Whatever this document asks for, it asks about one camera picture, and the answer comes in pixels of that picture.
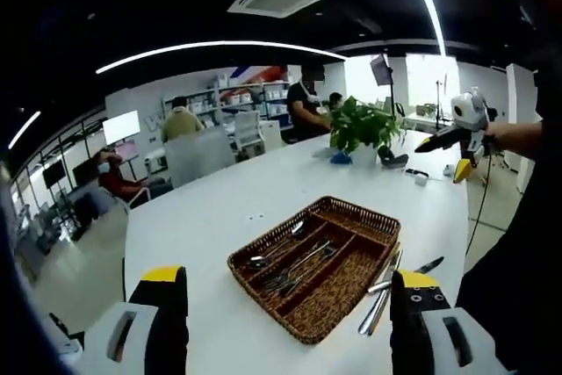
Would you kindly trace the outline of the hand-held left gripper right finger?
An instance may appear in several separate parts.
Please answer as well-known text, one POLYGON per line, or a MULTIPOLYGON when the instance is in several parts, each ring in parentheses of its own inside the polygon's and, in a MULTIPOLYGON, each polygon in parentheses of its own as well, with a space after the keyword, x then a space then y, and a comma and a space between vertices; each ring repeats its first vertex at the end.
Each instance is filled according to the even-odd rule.
POLYGON ((508 374, 494 339, 426 274, 397 270, 390 287, 394 374, 508 374))

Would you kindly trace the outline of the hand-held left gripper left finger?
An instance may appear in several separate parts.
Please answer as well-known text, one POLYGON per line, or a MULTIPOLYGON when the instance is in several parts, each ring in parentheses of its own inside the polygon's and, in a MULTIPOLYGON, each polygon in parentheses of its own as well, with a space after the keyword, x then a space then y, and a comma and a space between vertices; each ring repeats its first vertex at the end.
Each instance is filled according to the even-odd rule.
POLYGON ((141 277, 128 300, 110 307, 84 334, 78 374, 185 374, 187 277, 164 266, 141 277))

